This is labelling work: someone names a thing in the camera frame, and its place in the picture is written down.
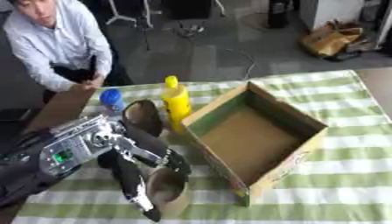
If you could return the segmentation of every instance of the bottle cap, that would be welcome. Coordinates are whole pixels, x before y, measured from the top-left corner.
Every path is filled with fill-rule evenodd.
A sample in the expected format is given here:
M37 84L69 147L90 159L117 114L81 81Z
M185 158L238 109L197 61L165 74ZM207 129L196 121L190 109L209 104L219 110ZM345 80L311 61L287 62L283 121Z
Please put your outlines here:
M101 93L100 100L104 105L112 105L115 104L120 97L120 91L115 88L111 88Z
M166 83L167 88L176 88L177 85L179 84L177 77L174 75L167 76L166 79L164 80L164 82Z

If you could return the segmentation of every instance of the gray floor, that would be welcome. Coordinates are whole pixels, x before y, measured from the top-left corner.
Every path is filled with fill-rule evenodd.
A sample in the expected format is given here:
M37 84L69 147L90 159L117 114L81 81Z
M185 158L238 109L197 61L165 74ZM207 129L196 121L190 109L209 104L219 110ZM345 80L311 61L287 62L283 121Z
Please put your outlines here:
M157 83L166 75L177 75L182 81L228 81L242 79L251 65L257 66L249 78L269 74L293 74L326 70L390 67L392 59L377 52L361 58L333 63L313 58L301 50L298 39L306 32L297 15L290 26L278 30L255 30L243 23L253 14L251 0L225 0L227 16L214 13L206 23L206 31L187 40L173 33L177 23L164 22L154 16L156 28L148 31L150 51L146 51L143 34L131 24L114 23L109 34L117 47L129 76L138 84ZM0 24L5 15L0 17ZM40 107L42 87L26 74L23 66L11 56L5 36L0 32L0 109Z

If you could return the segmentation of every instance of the blue container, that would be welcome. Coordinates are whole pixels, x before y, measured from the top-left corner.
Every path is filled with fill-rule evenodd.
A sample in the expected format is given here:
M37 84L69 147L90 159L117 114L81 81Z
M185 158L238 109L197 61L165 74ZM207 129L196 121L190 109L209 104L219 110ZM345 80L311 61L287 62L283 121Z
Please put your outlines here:
M101 93L100 101L103 106L113 112L122 112L125 109L121 92L115 88L107 89Z

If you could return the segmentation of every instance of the yellow plastic bottle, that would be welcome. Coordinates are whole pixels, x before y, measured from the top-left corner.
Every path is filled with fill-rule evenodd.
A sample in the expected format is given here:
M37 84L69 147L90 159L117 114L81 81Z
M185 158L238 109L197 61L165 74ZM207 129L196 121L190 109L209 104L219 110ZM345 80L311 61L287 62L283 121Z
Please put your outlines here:
M175 132L182 133L184 128L181 121L189 116L192 111L188 90L184 85L179 84L176 76L168 76L164 82L166 87L162 99L166 106L171 127Z

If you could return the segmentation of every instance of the robotic hand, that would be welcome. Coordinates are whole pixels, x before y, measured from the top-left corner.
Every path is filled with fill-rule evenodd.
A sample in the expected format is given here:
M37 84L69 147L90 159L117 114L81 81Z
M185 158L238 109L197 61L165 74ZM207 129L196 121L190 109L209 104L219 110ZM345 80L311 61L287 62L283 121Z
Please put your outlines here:
M50 188L102 155L125 198L159 221L160 212L146 195L135 159L152 167L167 166L185 176L191 172L179 154L154 136L103 115L28 134L10 149L2 149L0 155L0 207Z

